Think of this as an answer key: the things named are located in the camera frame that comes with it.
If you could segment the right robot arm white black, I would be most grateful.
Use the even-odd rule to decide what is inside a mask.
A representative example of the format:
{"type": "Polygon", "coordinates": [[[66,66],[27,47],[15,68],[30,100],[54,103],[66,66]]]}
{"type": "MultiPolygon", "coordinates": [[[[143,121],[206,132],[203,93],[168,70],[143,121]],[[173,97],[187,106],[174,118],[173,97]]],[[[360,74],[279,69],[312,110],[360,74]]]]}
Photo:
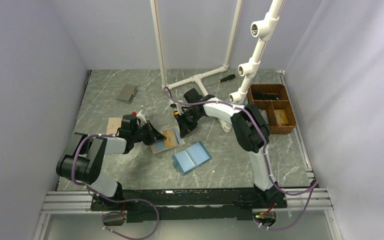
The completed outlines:
{"type": "Polygon", "coordinates": [[[277,189],[272,172],[268,143],[270,129],[258,107],[254,104],[239,106],[210,96],[207,101],[187,103],[181,102],[178,110],[173,112],[183,138],[191,133],[203,117],[218,118],[231,125],[236,141],[248,153],[256,191],[256,203],[267,208],[275,201],[277,189]]]}

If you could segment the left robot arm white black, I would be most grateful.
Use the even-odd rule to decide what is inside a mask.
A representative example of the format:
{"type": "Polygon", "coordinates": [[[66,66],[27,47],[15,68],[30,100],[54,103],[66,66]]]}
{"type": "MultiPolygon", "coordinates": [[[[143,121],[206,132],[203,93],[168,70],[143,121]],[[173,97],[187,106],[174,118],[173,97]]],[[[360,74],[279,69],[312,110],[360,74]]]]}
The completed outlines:
{"type": "Polygon", "coordinates": [[[123,187],[102,172],[104,157],[128,154],[136,143],[152,146],[164,140],[166,137],[149,120],[141,121],[136,115],[127,114],[115,133],[73,133],[56,164],[56,174],[86,187],[104,198],[109,209],[117,210],[124,203],[123,187]]]}

